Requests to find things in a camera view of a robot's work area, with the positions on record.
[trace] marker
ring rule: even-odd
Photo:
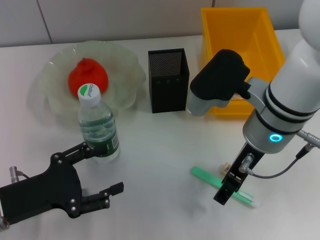
[[[208,173],[205,170],[202,170],[200,167],[194,166],[191,169],[191,174],[197,177],[198,179],[201,179],[202,181],[206,182],[207,184],[216,187],[217,189],[220,189],[222,186],[222,179]],[[254,196],[244,191],[239,190],[238,192],[234,192],[232,196],[236,199],[239,199],[243,203],[251,206],[252,208],[258,208],[260,206],[259,200],[255,199]]]

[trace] glowing blue ring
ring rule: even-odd
[[[280,134],[271,134],[269,137],[270,141],[274,143],[280,142],[283,138]]]

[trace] bottle label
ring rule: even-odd
[[[119,147],[119,139],[118,139],[118,135],[117,135],[117,130],[114,131],[114,134],[107,140],[105,141],[90,141],[87,139],[84,139],[88,145],[90,147],[93,148],[103,148],[106,147],[108,149],[108,153],[104,154],[104,155],[100,155],[98,156],[99,158],[104,158],[104,157],[108,157],[112,154],[115,153],[115,151],[117,151],[118,147]]]

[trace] white wall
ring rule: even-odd
[[[212,0],[39,0],[53,43],[198,35]]]
[[[36,0],[0,0],[0,47],[49,43]]]
[[[216,7],[267,7],[273,28],[297,29],[303,0],[215,0]]]

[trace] bottle cap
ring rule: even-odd
[[[84,84],[78,90],[78,97],[81,105],[93,108],[101,99],[99,87],[92,83]]]

